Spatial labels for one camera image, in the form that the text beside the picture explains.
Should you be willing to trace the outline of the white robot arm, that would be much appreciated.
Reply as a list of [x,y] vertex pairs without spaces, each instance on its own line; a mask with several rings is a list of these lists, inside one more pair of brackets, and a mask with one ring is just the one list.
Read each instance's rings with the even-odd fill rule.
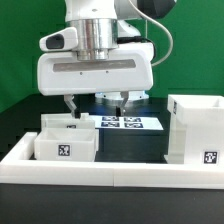
[[143,17],[156,23],[177,0],[64,1],[66,28],[39,41],[39,91],[62,95],[77,118],[77,94],[118,92],[127,102],[130,92],[151,89],[154,44],[126,21]]

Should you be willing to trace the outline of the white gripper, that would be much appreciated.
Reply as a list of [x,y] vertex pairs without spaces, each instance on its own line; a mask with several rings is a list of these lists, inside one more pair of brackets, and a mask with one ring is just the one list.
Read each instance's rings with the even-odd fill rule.
[[151,43],[121,44],[102,61],[78,61],[75,52],[46,53],[38,61],[38,89],[43,95],[65,95],[73,118],[80,118],[73,94],[121,92],[116,115],[123,116],[128,91],[150,90],[153,86],[153,56]]

